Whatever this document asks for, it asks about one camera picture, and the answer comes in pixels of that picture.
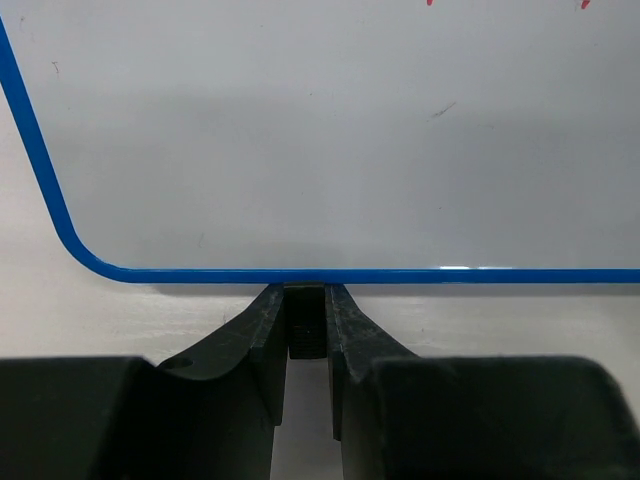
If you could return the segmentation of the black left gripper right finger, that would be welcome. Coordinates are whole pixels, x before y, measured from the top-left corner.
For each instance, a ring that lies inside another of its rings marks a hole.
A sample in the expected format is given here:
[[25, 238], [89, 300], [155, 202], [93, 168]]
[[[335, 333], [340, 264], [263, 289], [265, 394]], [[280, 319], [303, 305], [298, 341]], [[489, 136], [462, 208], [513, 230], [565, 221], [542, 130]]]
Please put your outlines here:
[[347, 479], [635, 479], [615, 379], [577, 356], [421, 357], [325, 290], [334, 435]]

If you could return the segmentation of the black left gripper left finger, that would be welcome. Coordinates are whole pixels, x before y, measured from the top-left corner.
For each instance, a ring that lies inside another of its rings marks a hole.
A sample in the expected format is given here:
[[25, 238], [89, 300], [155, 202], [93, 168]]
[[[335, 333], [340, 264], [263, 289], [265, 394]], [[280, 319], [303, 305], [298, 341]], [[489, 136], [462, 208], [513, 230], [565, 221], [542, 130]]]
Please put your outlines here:
[[265, 288], [196, 344], [1, 364], [5, 479], [265, 479], [281, 423], [285, 293]]

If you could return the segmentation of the black whiteboard clip tab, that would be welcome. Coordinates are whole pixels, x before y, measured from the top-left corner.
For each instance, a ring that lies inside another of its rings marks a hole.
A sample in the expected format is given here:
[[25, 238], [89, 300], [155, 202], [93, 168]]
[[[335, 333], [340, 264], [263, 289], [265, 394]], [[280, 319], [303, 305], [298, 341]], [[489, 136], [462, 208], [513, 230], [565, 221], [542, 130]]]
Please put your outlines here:
[[327, 357], [325, 286], [322, 283], [284, 285], [284, 314], [289, 358]]

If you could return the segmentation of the blue framed whiteboard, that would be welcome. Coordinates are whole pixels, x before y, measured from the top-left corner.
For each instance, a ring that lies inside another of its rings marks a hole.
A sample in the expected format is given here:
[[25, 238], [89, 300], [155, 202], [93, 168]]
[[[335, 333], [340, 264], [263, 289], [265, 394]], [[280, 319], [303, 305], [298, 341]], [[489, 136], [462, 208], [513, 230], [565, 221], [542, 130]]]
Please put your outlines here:
[[56, 233], [130, 283], [635, 283], [635, 1], [5, 1]]

